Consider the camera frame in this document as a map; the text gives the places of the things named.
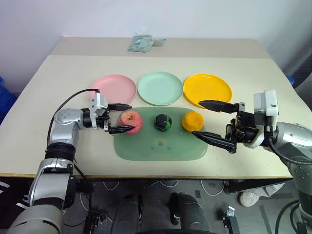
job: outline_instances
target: dark green ball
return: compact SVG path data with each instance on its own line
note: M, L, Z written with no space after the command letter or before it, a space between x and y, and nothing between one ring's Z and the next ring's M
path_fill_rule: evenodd
M165 114L160 114L160 115L156 116L154 119L155 127L162 132L165 132L168 129L170 129L171 123L172 123L171 118Z

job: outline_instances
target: white wall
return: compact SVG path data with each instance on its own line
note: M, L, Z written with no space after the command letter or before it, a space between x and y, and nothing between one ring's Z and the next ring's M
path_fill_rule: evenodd
M312 37L312 0L0 0L0 76L20 92L59 38L253 38L286 64Z

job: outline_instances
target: translucent green tray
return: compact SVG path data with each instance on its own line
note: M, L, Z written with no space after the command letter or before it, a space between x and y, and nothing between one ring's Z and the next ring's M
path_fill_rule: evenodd
M132 110L143 117L144 125L137 134L114 136L114 148L119 157L132 161L189 161L199 159L207 152L207 144L185 131L181 125L183 116L193 110L175 107ZM166 132L154 127L154 118L159 114L169 115L172 119L172 126Z

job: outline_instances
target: apple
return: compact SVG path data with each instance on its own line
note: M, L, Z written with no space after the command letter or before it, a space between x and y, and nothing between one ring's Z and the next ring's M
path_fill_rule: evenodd
M121 114L118 124L135 126L134 129L126 132L126 134L132 135L138 133L141 130L141 128L143 127L143 119L141 115L136 111L126 111Z

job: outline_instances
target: mint green plate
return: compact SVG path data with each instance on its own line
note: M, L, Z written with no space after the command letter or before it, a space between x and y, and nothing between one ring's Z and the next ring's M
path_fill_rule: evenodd
M144 121L137 134L114 135L114 148L117 155L132 161L189 161L203 157L207 143L184 130L183 116L193 110L174 107L132 108ZM161 132L154 127L154 118L159 114L169 115L171 128Z
M184 87L178 77L168 72L152 72L140 79L137 91L147 103L166 106L183 95Z

